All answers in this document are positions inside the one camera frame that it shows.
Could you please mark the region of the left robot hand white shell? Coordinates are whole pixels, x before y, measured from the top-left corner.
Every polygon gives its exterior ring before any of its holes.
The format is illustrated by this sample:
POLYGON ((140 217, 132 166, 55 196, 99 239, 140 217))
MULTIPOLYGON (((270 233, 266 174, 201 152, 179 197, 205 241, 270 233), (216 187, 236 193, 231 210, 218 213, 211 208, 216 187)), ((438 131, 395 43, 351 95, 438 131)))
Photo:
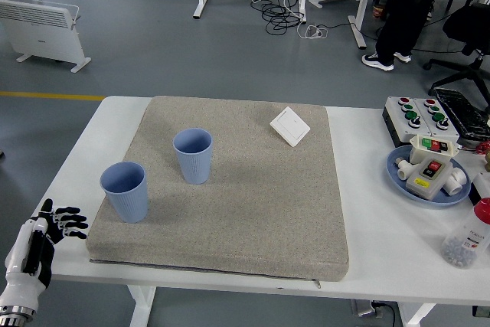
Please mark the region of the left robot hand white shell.
POLYGON ((67 237, 87 238, 87 218, 79 208, 56 208, 48 198, 18 233, 5 259, 7 285, 1 295, 2 318, 31 318, 38 298, 51 282, 55 246, 67 237))

